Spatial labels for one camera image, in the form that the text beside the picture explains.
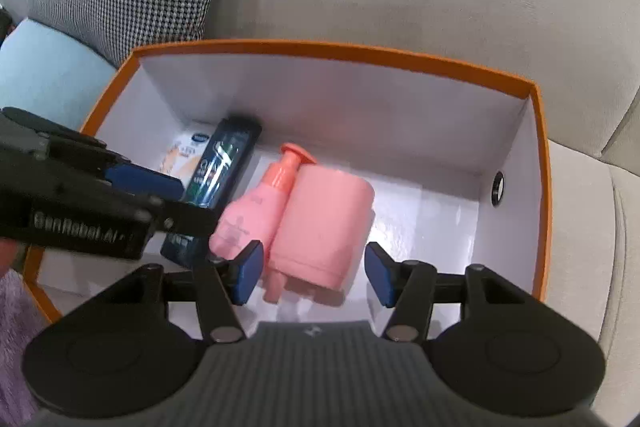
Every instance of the pink pump bottle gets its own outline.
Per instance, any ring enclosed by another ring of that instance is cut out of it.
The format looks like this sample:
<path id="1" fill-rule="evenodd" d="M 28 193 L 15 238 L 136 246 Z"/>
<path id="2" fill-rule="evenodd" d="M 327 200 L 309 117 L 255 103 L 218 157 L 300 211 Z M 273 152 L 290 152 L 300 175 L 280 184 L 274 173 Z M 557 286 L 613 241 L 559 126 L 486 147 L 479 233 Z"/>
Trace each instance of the pink pump bottle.
<path id="1" fill-rule="evenodd" d="M 286 143 L 282 158 L 269 165 L 257 187 L 226 207 L 216 231 L 209 237 L 209 250 L 224 259 L 234 259 L 249 241 L 258 239 L 267 266 L 271 243 L 282 219 L 289 194 L 301 164 L 316 159 L 302 147 Z"/>
<path id="2" fill-rule="evenodd" d="M 277 303 L 289 277 L 340 291 L 364 250 L 374 196 L 354 174 L 301 167 L 271 245 L 264 300 Z"/>

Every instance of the pink cylindrical container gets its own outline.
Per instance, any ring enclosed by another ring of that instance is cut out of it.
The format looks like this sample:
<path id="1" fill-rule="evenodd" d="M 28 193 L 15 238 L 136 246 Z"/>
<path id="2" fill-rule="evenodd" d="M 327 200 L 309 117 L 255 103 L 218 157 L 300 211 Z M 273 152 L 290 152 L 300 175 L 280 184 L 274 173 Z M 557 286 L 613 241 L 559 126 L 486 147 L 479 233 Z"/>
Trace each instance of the pink cylindrical container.
<path id="1" fill-rule="evenodd" d="M 339 290 L 370 227 L 373 197 L 358 176 L 302 166 L 271 245 L 264 299 L 277 302 L 287 277 Z"/>

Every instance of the screw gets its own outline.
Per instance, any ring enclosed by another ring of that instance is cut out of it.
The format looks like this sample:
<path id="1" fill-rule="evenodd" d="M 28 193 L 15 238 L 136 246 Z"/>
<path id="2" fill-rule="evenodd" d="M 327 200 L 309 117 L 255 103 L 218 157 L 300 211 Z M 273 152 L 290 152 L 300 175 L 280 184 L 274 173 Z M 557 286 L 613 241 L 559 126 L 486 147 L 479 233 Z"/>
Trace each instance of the screw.
<path id="1" fill-rule="evenodd" d="M 151 212 L 148 210 L 136 210 L 133 214 L 133 219 L 140 223 L 149 223 L 151 221 Z"/>
<path id="2" fill-rule="evenodd" d="M 386 336 L 394 342 L 411 342 L 418 337 L 418 330 L 412 326 L 398 324 L 386 330 Z"/>
<path id="3" fill-rule="evenodd" d="M 210 336 L 219 344 L 231 344 L 242 338 L 242 331 L 233 326 L 220 326 L 213 329 Z"/>

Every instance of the blue logo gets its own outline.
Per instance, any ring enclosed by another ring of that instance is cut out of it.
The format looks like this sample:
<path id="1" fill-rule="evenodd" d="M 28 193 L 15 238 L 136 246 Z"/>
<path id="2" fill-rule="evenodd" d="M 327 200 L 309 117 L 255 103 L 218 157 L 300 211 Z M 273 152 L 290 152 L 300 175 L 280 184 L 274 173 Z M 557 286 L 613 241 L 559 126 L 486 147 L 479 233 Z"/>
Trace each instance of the blue logo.
<path id="1" fill-rule="evenodd" d="M 196 134 L 194 134 L 191 139 L 196 142 L 196 143 L 204 143 L 209 141 L 209 135 L 208 134 L 203 134 L 201 132 L 197 132 Z"/>

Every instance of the beige sofa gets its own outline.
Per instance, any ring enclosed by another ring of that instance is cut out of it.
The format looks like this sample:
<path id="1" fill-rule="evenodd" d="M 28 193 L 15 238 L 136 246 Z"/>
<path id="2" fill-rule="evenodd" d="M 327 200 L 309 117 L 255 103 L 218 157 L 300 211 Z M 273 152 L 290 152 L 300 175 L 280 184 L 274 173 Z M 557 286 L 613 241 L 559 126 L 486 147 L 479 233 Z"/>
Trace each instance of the beige sofa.
<path id="1" fill-rule="evenodd" d="M 594 409 L 640 411 L 640 0 L 214 0 L 214 38 L 359 42 L 542 86 L 553 180 L 546 302 L 607 357 Z"/>

